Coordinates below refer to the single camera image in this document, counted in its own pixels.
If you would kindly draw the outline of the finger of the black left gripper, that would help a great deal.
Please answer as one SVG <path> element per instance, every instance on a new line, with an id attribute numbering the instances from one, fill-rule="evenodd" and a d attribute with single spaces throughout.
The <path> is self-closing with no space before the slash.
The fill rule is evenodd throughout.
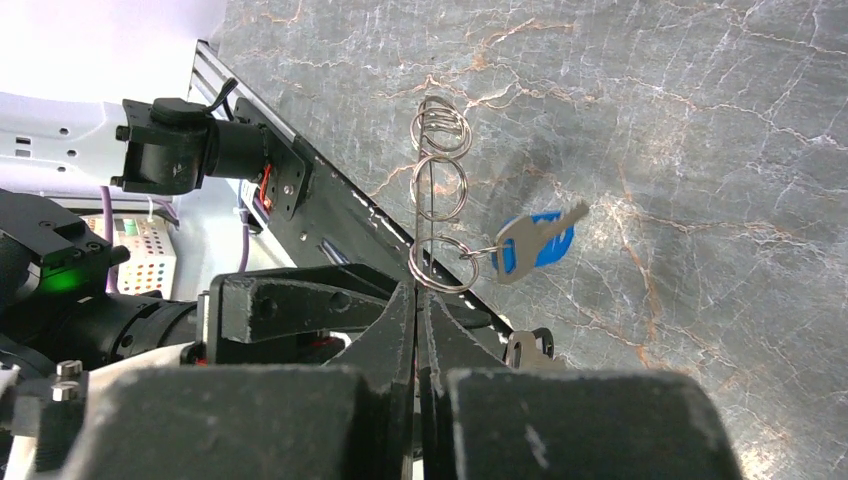
<path id="1" fill-rule="evenodd" d="M 205 307 L 208 364 L 316 363 L 336 349 L 315 339 L 358 332 L 358 363 L 392 365 L 418 349 L 443 365 L 491 365 L 492 315 L 363 264 L 219 275 Z"/>

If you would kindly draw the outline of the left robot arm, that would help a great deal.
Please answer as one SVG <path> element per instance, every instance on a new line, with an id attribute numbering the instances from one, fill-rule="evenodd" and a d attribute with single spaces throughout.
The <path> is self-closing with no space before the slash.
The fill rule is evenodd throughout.
<path id="1" fill-rule="evenodd" d="M 122 166 L 113 183 L 133 193 L 258 182 L 270 230 L 306 237 L 295 266 L 220 276 L 196 303 L 110 294 L 125 248 L 51 200 L 3 191 L 1 355 L 24 382 L 2 426 L 35 439 L 37 470 L 91 476 L 322 459 L 375 475 L 415 439 L 427 460 L 452 454 L 439 342 L 491 364 L 476 315 L 420 291 L 411 236 L 306 140 L 249 100 L 226 113 L 126 100 L 57 140 L 80 165 L 83 142 L 103 138 Z"/>

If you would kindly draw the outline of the blue key tag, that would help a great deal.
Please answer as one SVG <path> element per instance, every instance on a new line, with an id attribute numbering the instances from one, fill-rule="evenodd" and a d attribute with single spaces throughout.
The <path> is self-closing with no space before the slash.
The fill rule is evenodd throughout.
<path id="1" fill-rule="evenodd" d="M 559 211 L 553 219 L 536 221 L 533 215 L 516 217 L 498 231 L 491 247 L 462 253 L 460 257 L 476 259 L 482 254 L 494 254 L 497 281 L 503 285 L 512 284 L 531 273 L 536 268 L 539 253 L 589 212 L 588 203 L 580 201 L 567 211 Z"/>

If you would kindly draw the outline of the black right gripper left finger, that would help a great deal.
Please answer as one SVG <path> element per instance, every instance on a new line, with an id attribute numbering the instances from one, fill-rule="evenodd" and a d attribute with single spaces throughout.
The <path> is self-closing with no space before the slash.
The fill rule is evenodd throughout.
<path id="1" fill-rule="evenodd" d="M 408 479 L 415 295 L 324 366 L 147 368 L 119 376 L 66 479 Z"/>

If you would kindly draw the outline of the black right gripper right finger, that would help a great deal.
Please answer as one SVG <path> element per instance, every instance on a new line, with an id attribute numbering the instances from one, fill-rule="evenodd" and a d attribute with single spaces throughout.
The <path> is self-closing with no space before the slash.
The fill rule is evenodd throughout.
<path id="1" fill-rule="evenodd" d="M 512 369 L 418 296 L 428 479 L 738 479 L 719 414 L 661 370 Z"/>

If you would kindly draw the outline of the silver key with ring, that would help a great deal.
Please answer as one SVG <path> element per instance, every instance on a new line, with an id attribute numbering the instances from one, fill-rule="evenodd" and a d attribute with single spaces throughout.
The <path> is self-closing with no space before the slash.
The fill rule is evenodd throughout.
<path id="1" fill-rule="evenodd" d="M 554 354 L 554 337 L 546 327 L 514 331 L 505 347 L 503 362 L 521 371 L 560 371 L 566 369 L 563 360 Z"/>

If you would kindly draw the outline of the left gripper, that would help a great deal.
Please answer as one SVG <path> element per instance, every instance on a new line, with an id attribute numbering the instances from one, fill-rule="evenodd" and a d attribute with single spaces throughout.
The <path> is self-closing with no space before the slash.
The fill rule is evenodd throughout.
<path id="1" fill-rule="evenodd" d="M 180 359 L 206 365 L 194 302 L 156 290 L 108 292 L 129 251 L 47 198 L 1 193 L 1 367 L 24 380 L 65 360 L 94 370 L 160 347 L 186 344 Z"/>

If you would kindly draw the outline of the perforated metal ring plate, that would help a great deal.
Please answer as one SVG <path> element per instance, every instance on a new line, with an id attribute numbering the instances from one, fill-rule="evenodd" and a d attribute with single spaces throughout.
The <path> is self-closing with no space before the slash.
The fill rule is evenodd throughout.
<path id="1" fill-rule="evenodd" d="M 465 243 L 443 234 L 441 225 L 456 221 L 468 200 L 468 175 L 462 160 L 471 150 L 472 130 L 451 101 L 428 95 L 417 107 L 409 134 L 417 151 L 417 163 L 409 184 L 414 229 L 408 267 L 421 287 L 460 294 L 478 279 L 479 262 Z M 468 280 L 452 280 L 440 273 L 435 259 L 440 247 L 470 260 Z"/>

